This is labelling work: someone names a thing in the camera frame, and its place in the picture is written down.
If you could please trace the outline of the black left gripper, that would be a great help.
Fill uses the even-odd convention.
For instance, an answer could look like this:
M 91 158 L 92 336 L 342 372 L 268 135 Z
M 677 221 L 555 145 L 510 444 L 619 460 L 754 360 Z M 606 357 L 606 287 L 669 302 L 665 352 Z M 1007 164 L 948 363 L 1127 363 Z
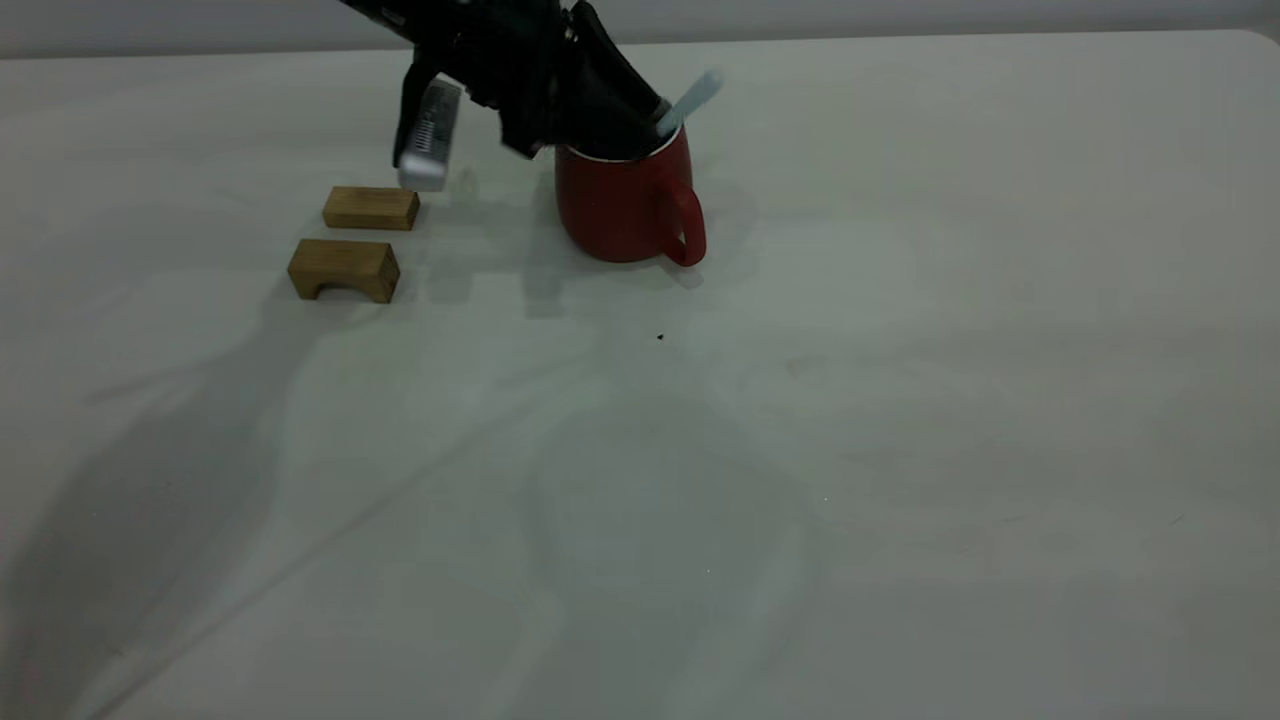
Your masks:
M 669 109 L 589 1 L 422 1 L 422 102 L 438 76 L 495 110 L 502 142 L 527 158 L 548 145 L 612 161 L 644 158 Z

